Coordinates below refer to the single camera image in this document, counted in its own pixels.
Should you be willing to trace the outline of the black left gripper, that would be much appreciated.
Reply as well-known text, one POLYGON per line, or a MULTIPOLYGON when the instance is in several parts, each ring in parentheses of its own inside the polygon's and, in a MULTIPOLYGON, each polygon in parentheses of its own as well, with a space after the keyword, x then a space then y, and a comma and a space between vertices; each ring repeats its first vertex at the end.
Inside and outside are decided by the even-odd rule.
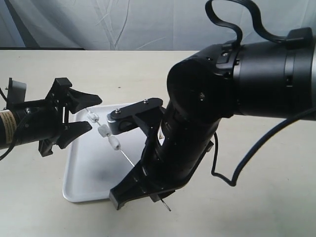
POLYGON ((39 141, 39 153, 42 157, 53 154, 52 147, 66 148, 78 137, 89 132, 92 126, 87 121, 63 122, 67 117, 63 108, 68 106, 72 114, 102 103, 95 94, 89 94, 71 89, 72 83, 68 78, 56 78, 45 98, 43 111, 44 137, 39 141))

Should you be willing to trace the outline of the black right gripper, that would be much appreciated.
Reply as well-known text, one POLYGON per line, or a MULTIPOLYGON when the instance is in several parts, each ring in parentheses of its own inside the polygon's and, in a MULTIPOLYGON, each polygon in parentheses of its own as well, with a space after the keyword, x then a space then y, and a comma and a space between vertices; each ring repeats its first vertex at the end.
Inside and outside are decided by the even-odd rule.
POLYGON ((164 199, 184 187, 192 178, 213 143, 206 138, 147 138, 141 160, 109 192, 116 210, 127 202, 150 197, 164 199))

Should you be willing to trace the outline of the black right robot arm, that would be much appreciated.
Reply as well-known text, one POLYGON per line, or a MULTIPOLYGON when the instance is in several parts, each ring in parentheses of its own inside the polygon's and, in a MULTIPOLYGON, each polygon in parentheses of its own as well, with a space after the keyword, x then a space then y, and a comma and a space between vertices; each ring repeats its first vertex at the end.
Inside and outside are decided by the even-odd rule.
POLYGON ((109 191, 115 209, 149 197, 159 201, 184 187, 211 148, 222 119, 235 115, 281 118, 248 151, 231 178, 234 187, 254 154, 298 120, 316 118, 316 38, 309 27, 250 44, 211 45, 175 64, 167 75, 169 101, 150 98, 108 114, 111 132, 136 128, 146 135, 140 160, 109 191))

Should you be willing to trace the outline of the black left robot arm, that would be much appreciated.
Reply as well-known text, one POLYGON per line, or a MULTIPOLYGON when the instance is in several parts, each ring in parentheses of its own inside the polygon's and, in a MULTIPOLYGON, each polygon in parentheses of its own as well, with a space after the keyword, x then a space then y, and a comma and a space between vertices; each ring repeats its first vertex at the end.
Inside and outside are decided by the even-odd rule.
POLYGON ((89 132, 87 121, 69 122, 69 115, 101 104, 98 95, 72 89, 68 78, 55 78, 46 97, 26 101, 25 83, 9 79, 7 94, 1 93, 6 107, 0 112, 0 147, 4 159, 16 146, 38 142, 42 157, 53 154, 52 147, 66 148, 89 132))

